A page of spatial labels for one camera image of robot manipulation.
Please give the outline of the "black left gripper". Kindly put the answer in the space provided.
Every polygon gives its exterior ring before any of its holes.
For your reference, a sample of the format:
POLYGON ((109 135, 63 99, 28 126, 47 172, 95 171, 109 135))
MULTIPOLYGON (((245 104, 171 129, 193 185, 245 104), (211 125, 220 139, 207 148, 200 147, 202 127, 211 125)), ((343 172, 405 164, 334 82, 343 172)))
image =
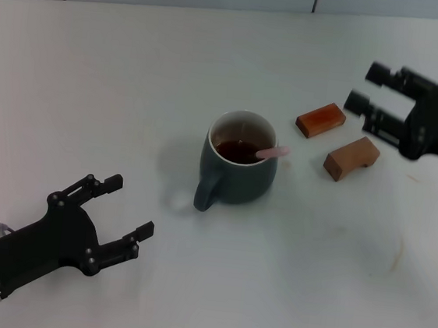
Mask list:
POLYGON ((62 267, 87 277, 136 259, 140 242, 154 235, 154 222, 139 226, 121 239, 98 245, 92 220, 80 207, 89 200, 122 189, 120 174, 103 182, 88 174, 48 197, 48 211, 39 220, 0 238, 0 298, 62 267))

